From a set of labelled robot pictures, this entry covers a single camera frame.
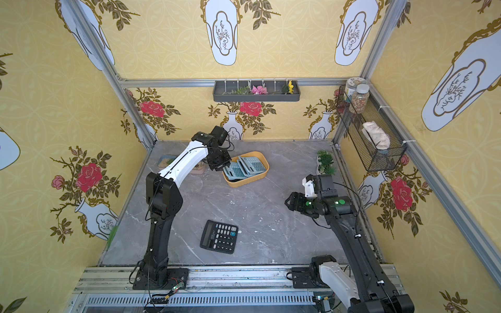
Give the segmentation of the blue calculator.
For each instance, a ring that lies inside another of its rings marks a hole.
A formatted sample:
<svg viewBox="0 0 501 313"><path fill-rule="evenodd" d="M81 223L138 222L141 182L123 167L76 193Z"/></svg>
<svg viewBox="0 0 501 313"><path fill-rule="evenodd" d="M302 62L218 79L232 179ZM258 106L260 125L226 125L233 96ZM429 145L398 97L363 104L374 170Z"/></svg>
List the blue calculator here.
<svg viewBox="0 0 501 313"><path fill-rule="evenodd" d="M237 163L246 177L257 176L266 171L266 167L261 163L260 159L255 156L239 156Z"/></svg>
<svg viewBox="0 0 501 313"><path fill-rule="evenodd" d="M230 181L238 181L247 178L240 165L236 162L230 162L228 166L223 168L223 172Z"/></svg>

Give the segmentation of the yellow storage box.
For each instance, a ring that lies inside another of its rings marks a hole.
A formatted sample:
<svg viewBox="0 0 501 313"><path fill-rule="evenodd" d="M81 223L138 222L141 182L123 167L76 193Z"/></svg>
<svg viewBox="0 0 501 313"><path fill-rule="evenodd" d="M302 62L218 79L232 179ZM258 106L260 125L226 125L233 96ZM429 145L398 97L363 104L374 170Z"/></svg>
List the yellow storage box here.
<svg viewBox="0 0 501 313"><path fill-rule="evenodd" d="M244 153L240 156L235 156L232 158L231 162L237 162L238 160L238 157L257 157L260 159L261 163L266 167L266 171L264 173L261 173L257 176L252 176L252 177L247 177L246 179L243 179L243 180L238 180L238 181L230 181L224 174L223 172L223 177L225 179L225 181L228 183L228 185L232 188L238 188L238 187L241 187L241 186L244 186L244 185L248 185L249 183L253 183L255 181L258 181L260 179L263 179L267 176L267 173L269 172L269 169L270 169L270 165L268 163L268 161L266 160L265 156L261 153L261 152L258 152L258 151L252 151L252 152L249 152L249 153Z"/></svg>

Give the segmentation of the black calculator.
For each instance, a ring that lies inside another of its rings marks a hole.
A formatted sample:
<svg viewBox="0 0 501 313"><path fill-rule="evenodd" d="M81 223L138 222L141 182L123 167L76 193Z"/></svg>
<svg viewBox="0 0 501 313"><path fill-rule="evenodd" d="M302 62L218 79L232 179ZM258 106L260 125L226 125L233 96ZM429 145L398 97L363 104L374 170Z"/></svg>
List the black calculator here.
<svg viewBox="0 0 501 313"><path fill-rule="evenodd" d="M202 232L200 248L218 253L233 254L239 228L235 225L208 220Z"/></svg>

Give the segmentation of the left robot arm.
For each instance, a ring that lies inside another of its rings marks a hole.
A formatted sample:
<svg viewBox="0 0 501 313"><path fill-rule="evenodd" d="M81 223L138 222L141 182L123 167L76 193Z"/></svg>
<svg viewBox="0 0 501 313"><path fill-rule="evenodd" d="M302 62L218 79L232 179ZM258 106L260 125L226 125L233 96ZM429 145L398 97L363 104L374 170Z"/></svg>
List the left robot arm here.
<svg viewBox="0 0 501 313"><path fill-rule="evenodd" d="M137 263L134 290L169 290L179 283L185 288L188 268L168 266L168 242L175 216L183 205L180 186L194 167L205 160L213 171L228 166L231 157L224 142L228 132L216 126L207 134L196 133L185 150L158 173L146 177L146 219L151 222L146 253Z"/></svg>

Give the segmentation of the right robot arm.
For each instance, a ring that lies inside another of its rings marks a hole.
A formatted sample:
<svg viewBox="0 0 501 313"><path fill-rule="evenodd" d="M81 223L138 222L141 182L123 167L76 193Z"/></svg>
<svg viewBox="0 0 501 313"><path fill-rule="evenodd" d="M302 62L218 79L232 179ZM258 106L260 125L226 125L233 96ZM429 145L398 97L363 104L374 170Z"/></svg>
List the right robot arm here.
<svg viewBox="0 0 501 313"><path fill-rule="evenodd" d="M343 248L351 272L344 272L330 255L317 256L309 267L291 269L293 287L330 288L348 312L413 312L410 296L399 293L381 268L363 234L353 201L338 195L333 177L309 175L302 185L305 191L292 193L285 205L312 219L325 218Z"/></svg>

